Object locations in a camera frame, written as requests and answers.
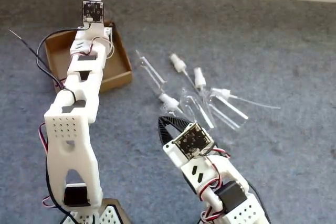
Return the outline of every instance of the gray carpet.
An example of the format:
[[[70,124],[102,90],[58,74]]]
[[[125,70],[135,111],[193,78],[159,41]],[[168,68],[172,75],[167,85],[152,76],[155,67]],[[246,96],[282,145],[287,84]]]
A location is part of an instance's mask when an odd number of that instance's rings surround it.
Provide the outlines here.
[[[8,27],[34,48],[47,33],[80,25],[82,0],[0,0],[1,223],[59,223],[45,209],[37,126],[54,100],[51,81]],[[273,224],[335,223],[336,4],[279,0],[104,0],[135,65],[148,53],[177,97],[167,56],[201,66],[210,86],[279,105],[245,106],[250,120],[231,147],[259,189]],[[159,102],[133,82],[100,96],[90,127],[105,197],[134,223],[195,223],[203,204],[165,156]]]

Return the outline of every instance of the robotic arm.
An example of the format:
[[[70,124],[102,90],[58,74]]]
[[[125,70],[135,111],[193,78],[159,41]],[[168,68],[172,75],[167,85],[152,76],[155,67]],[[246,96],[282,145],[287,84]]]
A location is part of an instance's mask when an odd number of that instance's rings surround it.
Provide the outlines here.
[[[180,132],[175,139],[168,132],[168,125]],[[248,192],[246,179],[199,124],[162,116],[159,135],[163,150],[182,171],[193,192],[206,202],[207,210],[201,213],[200,223],[269,224],[257,198]]]
[[[48,136],[48,189],[55,205],[73,213],[74,218],[68,217],[66,223],[101,221],[98,212],[103,193],[90,143],[89,124],[96,120],[103,68],[113,49],[112,28],[103,24],[103,7],[101,0],[83,2],[86,29],[77,32],[70,48],[71,63],[65,88],[58,92],[44,115]],[[72,169],[84,183],[66,182]],[[114,209],[109,209],[108,213],[113,217],[113,212]],[[117,218],[115,214],[114,223],[122,223]]]

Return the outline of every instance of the plastic bottle cap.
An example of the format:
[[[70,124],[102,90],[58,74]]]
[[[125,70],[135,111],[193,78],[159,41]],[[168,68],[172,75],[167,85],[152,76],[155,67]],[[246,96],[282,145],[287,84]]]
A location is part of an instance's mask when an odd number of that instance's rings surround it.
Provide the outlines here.
[[[194,68],[194,74],[195,74],[195,87],[203,88],[206,85],[205,78],[202,74],[201,68]]]
[[[176,69],[176,71],[178,73],[182,72],[185,70],[185,68],[187,67],[186,64],[184,63],[183,60],[181,60],[177,54],[172,54],[170,56],[170,60],[172,61],[172,63],[174,64],[174,67]]]
[[[166,105],[166,107],[169,110],[173,110],[173,111],[178,109],[179,104],[180,104],[176,99],[170,97],[169,95],[165,93],[160,94],[159,99],[164,103],[164,105]]]

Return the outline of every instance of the cardboard box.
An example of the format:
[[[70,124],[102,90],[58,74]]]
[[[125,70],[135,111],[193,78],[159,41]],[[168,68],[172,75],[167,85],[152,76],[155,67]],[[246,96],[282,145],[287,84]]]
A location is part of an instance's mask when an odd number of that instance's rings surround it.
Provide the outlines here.
[[[105,26],[109,24],[113,28],[114,54],[106,60],[100,92],[123,86],[132,81],[132,68],[121,37],[114,23],[105,22]],[[70,31],[53,35],[46,40],[45,48],[49,67],[60,80],[67,77],[70,65],[70,47],[75,36],[76,32]]]

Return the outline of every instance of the clear plastic piece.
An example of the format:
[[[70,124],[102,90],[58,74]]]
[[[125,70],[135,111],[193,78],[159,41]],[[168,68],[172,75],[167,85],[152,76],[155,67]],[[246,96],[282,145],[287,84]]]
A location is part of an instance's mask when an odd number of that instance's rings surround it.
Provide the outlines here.
[[[214,117],[235,131],[240,130],[248,120],[247,115],[214,92],[209,94],[208,106]]]
[[[180,107],[189,120],[199,123],[206,130],[216,127],[207,106],[199,100],[196,94],[182,89]]]
[[[150,85],[155,94],[160,95],[164,93],[163,86],[166,81],[159,75],[155,68],[149,63],[145,56],[136,50],[136,54],[140,59],[140,67],[142,68],[143,78]]]

